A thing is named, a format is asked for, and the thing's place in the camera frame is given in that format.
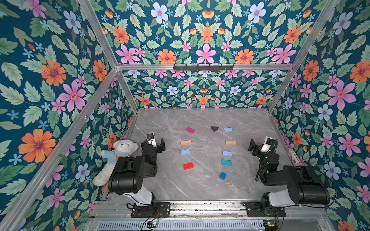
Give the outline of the magenta rectangular block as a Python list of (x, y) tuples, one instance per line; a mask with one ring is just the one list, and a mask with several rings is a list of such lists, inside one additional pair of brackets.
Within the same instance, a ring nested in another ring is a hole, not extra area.
[(190, 127), (186, 128), (186, 131), (189, 132), (189, 133), (192, 133), (192, 134), (194, 134), (194, 132), (195, 132), (195, 130), (190, 128)]

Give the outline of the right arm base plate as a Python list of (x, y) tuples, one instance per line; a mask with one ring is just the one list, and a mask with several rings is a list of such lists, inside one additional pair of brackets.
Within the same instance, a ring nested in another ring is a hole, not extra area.
[(269, 207), (261, 202), (243, 202), (242, 205), (245, 206), (248, 217), (286, 217), (285, 208)]

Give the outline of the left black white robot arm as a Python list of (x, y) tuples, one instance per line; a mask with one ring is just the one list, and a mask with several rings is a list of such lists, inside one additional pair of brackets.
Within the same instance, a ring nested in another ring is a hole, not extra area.
[(141, 143), (141, 155), (136, 157), (120, 157), (108, 180), (108, 189), (119, 195), (125, 195), (138, 207), (155, 205), (155, 196), (143, 186), (144, 178), (157, 175), (158, 154), (166, 150), (165, 142), (156, 142), (155, 134), (149, 133)]

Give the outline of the wooden block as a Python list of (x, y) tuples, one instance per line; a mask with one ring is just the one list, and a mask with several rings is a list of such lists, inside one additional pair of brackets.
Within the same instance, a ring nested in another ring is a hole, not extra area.
[(234, 146), (234, 145), (237, 145), (237, 142), (236, 141), (226, 141), (225, 144), (229, 146)]
[(192, 144), (191, 140), (181, 141), (181, 145), (190, 145), (190, 144)]

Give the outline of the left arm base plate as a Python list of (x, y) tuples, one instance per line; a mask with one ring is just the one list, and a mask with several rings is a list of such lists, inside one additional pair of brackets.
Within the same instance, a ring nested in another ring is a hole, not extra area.
[(134, 204), (131, 218), (168, 218), (170, 216), (171, 203), (156, 202), (149, 206)]

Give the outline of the purple triangle block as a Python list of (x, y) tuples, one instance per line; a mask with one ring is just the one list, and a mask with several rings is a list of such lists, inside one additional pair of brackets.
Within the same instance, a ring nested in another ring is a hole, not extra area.
[(212, 130), (213, 132), (216, 132), (216, 131), (218, 131), (218, 130), (219, 130), (219, 127), (211, 126), (211, 130)]

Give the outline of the light blue block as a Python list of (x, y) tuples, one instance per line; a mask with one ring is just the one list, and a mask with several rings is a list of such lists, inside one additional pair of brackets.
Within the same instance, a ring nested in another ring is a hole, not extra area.
[(190, 154), (190, 149), (185, 149), (180, 151), (181, 155), (188, 155)]
[(232, 152), (229, 152), (229, 151), (223, 151), (222, 155), (223, 155), (223, 156), (226, 156), (226, 157), (231, 157), (231, 156), (232, 156)]
[(229, 133), (229, 132), (232, 132), (233, 131), (233, 129), (232, 128), (224, 128), (224, 132), (225, 133)]

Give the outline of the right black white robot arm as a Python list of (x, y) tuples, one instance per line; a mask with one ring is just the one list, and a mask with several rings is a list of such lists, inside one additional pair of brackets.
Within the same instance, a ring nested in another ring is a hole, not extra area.
[(283, 166), (278, 170), (280, 155), (276, 153), (278, 140), (265, 138), (262, 144), (250, 141), (249, 151), (259, 160), (255, 180), (265, 186), (287, 186), (274, 193), (264, 193), (259, 203), (263, 210), (309, 206), (327, 207), (330, 194), (315, 171), (307, 166)]

